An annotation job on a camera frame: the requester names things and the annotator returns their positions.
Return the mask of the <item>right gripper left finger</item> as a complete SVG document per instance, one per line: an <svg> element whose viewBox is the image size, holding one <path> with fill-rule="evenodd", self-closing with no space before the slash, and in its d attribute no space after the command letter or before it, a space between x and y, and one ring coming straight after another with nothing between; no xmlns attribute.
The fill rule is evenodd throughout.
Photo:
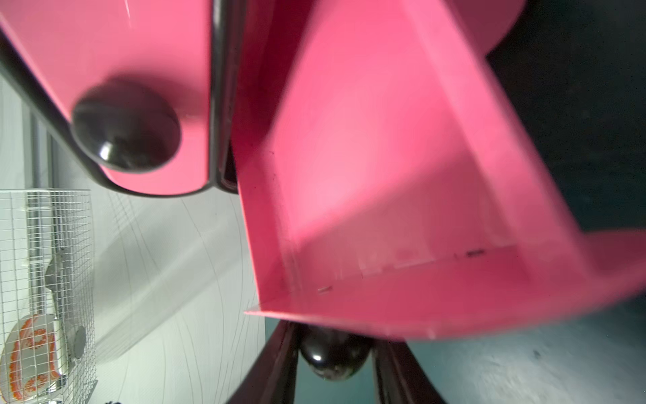
<svg viewBox="0 0 646 404"><path fill-rule="evenodd" d="M293 403L300 340L299 323L280 321L227 403Z"/></svg>

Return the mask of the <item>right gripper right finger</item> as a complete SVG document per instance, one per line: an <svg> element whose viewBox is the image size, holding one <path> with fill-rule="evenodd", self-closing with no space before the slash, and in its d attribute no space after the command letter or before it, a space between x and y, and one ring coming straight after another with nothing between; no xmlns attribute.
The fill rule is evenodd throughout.
<svg viewBox="0 0 646 404"><path fill-rule="evenodd" d="M377 403L447 403L406 342L375 340L373 372Z"/></svg>

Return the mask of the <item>pink drawer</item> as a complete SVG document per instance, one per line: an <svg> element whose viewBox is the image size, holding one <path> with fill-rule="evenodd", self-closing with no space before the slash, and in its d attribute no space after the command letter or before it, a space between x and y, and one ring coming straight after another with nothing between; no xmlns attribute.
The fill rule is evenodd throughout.
<svg viewBox="0 0 646 404"><path fill-rule="evenodd" d="M435 340L645 287L642 1L251 1L231 139L254 316Z"/></svg>
<svg viewBox="0 0 646 404"><path fill-rule="evenodd" d="M210 1L4 1L1 27L66 118L111 78L139 82L176 111L175 157L150 173L104 170L146 195L186 195L209 177Z"/></svg>

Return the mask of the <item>pink top drawer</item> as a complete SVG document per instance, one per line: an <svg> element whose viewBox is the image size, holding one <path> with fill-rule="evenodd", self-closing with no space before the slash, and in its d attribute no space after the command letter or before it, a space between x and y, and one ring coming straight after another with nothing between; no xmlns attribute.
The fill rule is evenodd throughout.
<svg viewBox="0 0 646 404"><path fill-rule="evenodd" d="M176 111L175 157L150 173L104 170L146 195L186 195L209 177L210 1L4 1L1 27L66 118L111 78L139 82Z"/></svg>

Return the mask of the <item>black pink drawer cabinet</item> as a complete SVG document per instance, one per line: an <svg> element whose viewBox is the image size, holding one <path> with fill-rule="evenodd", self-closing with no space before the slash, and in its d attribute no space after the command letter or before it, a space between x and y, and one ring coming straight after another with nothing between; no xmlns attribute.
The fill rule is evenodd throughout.
<svg viewBox="0 0 646 404"><path fill-rule="evenodd" d="M309 1L210 1L213 4L210 60L209 177L196 194L215 187L237 191L230 132L237 84L258 64L274 21L297 39ZM114 184L104 170L150 173L178 152L182 128L176 111L160 94L139 82L111 78L81 95L66 118L27 66L1 27L1 71L25 96L57 144L97 184L126 195L146 195Z"/></svg>

